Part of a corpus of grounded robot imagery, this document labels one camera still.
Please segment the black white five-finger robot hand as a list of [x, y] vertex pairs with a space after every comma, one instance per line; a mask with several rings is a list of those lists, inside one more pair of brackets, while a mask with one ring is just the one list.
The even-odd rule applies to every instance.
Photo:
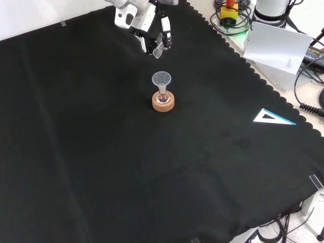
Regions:
[[[140, 42], [142, 52], [158, 59], [164, 50], [172, 46], [171, 24], [160, 5], [178, 5], [178, 1], [109, 1], [115, 7], [114, 23], [117, 27], [128, 29]], [[162, 31], [150, 38], [148, 32], [156, 17], [160, 18]]]

